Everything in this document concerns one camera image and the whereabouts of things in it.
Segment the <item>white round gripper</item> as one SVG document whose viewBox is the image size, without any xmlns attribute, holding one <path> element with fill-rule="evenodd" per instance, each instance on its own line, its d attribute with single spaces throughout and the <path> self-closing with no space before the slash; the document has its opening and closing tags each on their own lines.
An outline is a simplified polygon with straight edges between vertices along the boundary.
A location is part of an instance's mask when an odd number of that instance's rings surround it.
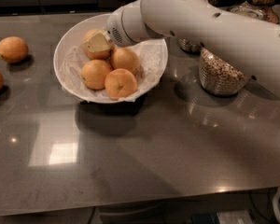
<svg viewBox="0 0 280 224">
<path fill-rule="evenodd" d="M 119 47 L 129 47 L 135 42 L 128 37 L 123 26 L 124 8 L 115 10 L 108 18 L 106 30 L 89 30 L 83 36 L 83 47 L 89 52 L 107 51 L 112 48 L 112 43 Z"/>
</svg>

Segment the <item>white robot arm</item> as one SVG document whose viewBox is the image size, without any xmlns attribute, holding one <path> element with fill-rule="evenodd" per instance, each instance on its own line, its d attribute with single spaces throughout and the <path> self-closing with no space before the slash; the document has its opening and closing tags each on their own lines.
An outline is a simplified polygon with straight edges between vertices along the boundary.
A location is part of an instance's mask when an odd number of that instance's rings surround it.
<svg viewBox="0 0 280 224">
<path fill-rule="evenodd" d="M 150 39 L 185 38 L 280 98 L 280 25 L 213 7 L 207 0 L 137 0 L 114 11 L 83 43 L 89 51 Z"/>
</svg>

